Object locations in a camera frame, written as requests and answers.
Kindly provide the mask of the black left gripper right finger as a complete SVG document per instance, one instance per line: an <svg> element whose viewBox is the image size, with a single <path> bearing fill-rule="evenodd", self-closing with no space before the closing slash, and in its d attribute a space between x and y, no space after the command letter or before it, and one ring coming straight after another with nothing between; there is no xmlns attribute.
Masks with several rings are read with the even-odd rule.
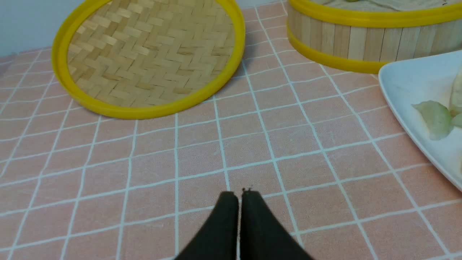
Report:
<svg viewBox="0 0 462 260"><path fill-rule="evenodd" d="M312 260L291 237L258 191L241 196L241 260Z"/></svg>

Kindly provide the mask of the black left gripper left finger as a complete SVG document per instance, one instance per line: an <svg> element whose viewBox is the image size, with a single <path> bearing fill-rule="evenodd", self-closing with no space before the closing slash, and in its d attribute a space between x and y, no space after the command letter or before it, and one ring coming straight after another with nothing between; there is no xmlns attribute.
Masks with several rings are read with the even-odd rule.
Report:
<svg viewBox="0 0 462 260"><path fill-rule="evenodd" d="M210 215L176 260L235 260L238 198L223 191Z"/></svg>

